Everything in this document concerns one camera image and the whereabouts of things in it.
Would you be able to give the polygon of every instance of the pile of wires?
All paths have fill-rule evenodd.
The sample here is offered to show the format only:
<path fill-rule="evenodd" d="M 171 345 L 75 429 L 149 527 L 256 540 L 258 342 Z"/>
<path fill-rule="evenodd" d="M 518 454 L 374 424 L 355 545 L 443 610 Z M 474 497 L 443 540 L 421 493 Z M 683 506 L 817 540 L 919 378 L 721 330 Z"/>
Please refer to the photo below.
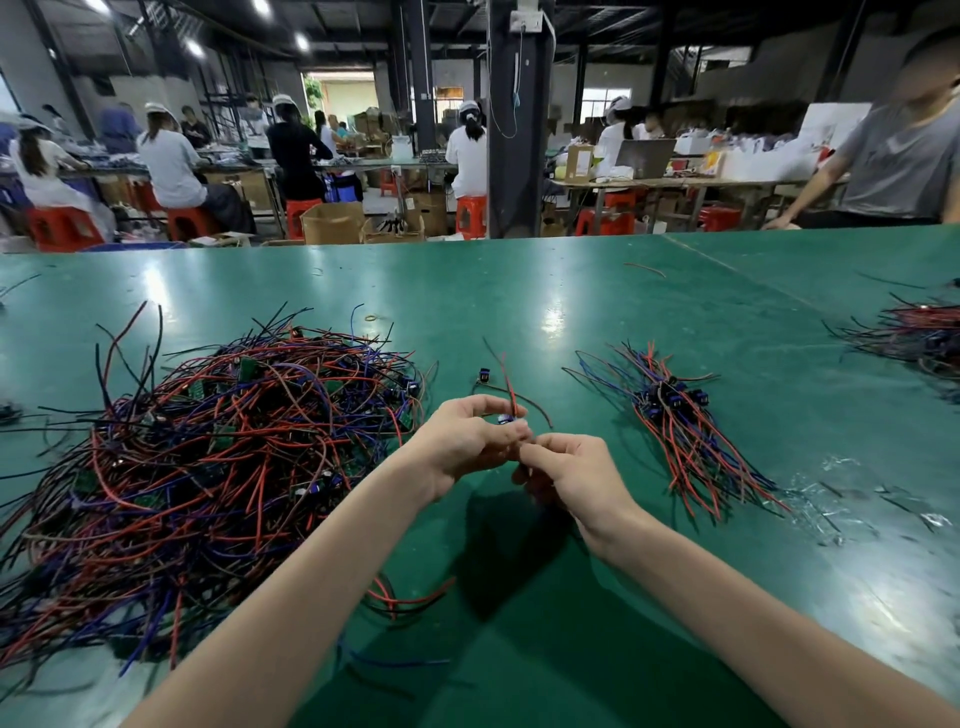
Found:
<path fill-rule="evenodd" d="M 899 305 L 881 311 L 876 327 L 853 319 L 855 328 L 828 327 L 829 332 L 859 352 L 909 362 L 927 374 L 960 382 L 960 305 L 893 298 Z"/>
<path fill-rule="evenodd" d="M 690 388 L 691 382 L 708 381 L 715 375 L 674 376 L 667 367 L 670 356 L 657 359 L 653 342 L 646 352 L 636 351 L 629 343 L 613 350 L 625 365 L 576 352 L 582 372 L 566 367 L 564 371 L 627 398 L 660 443 L 670 470 L 668 489 L 680 496 L 691 517 L 696 517 L 693 505 L 697 504 L 712 519 L 722 521 L 733 500 L 764 508 L 776 503 L 789 510 L 772 495 L 778 489 L 776 483 L 758 472 L 717 427 L 707 409 L 707 392 Z"/>
<path fill-rule="evenodd" d="M 96 348 L 103 411 L 70 422 L 88 437 L 6 505 L 0 538 L 26 526 L 0 562 L 0 667 L 36 672 L 95 644 L 125 661 L 121 674 L 138 659 L 175 665 L 423 418 L 430 372 L 385 352 L 389 332 L 303 328 L 282 308 L 155 383 L 162 311 L 138 373 L 120 349 L 145 305 L 103 366 Z M 113 400 L 121 365 L 134 388 Z M 447 587 L 404 601 L 380 577 L 368 600 L 396 619 Z"/>

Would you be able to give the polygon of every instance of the light fixture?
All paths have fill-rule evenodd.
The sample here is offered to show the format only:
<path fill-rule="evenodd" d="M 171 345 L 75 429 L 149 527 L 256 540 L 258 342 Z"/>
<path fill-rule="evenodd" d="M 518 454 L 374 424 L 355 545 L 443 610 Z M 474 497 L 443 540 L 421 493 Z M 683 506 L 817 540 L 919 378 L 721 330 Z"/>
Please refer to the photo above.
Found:
<path fill-rule="evenodd" d="M 86 0 L 86 4 L 101 15 L 109 15 L 110 8 L 104 0 Z"/>
<path fill-rule="evenodd" d="M 194 58 L 198 58 L 198 59 L 206 58 L 206 51 L 204 50 L 203 46 L 201 46 L 201 44 L 198 43 L 196 40 L 194 40 L 192 37 L 189 37 L 184 42 L 184 45 L 186 46 L 187 51 L 190 52 L 190 55 L 193 56 Z"/>
<path fill-rule="evenodd" d="M 267 0 L 253 0 L 253 9 L 257 11 L 258 14 L 263 15 L 263 17 L 270 17 L 274 14 L 273 8 L 270 7 L 270 3 Z"/>

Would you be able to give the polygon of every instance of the green tabletop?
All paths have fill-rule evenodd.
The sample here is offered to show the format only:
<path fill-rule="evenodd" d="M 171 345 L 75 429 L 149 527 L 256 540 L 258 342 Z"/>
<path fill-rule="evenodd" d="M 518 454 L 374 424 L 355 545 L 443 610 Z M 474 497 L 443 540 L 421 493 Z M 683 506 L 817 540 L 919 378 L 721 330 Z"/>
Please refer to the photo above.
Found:
<path fill-rule="evenodd" d="M 918 285 L 960 276 L 958 244 L 960 231 L 941 228 L 7 255 L 0 285 L 41 276 L 0 310 L 0 397 L 31 411 L 97 406 L 93 345 L 104 339 L 94 325 L 118 330 L 144 299 L 163 306 L 168 352 L 230 340 L 284 302 L 314 307 L 304 323 L 345 329 L 363 303 L 358 331 L 393 325 L 395 346 L 416 350 L 423 369 L 440 362 L 433 403 L 467 394 L 479 368 L 496 371 L 486 336 L 558 430 L 608 441 L 642 506 L 956 702 L 958 411 L 901 364 L 844 354 L 821 322 L 871 320 L 891 290 L 926 293 L 857 272 Z M 151 311 L 124 342 L 133 358 L 156 336 Z M 721 374 L 708 390 L 727 436 L 810 503 L 795 496 L 787 518 L 737 505 L 720 525 L 691 522 L 665 493 L 657 447 L 636 418 L 561 371 L 576 365 L 576 349 L 602 353 L 628 338 L 656 339 L 678 374 Z M 127 383 L 118 375 L 113 394 Z M 546 429 L 538 414 L 531 422 Z M 43 447 L 36 433 L 0 436 L 3 471 L 41 467 L 33 453 Z M 0 499 L 35 482 L 0 481 Z M 882 488 L 908 491 L 957 526 L 927 528 Z M 450 574 L 458 581 L 406 629 L 358 613 L 350 645 L 374 659 L 450 665 L 328 661 L 295 725 L 780 725 L 671 618 L 589 558 L 565 522 L 518 493 L 506 469 L 466 478 L 428 508 L 385 569 L 410 597 Z M 115 725 L 165 670 L 138 665 L 118 681 L 119 668 L 105 649 L 60 655 L 29 694 L 0 704 L 0 723 Z M 13 677 L 0 672 L 0 686 Z"/>

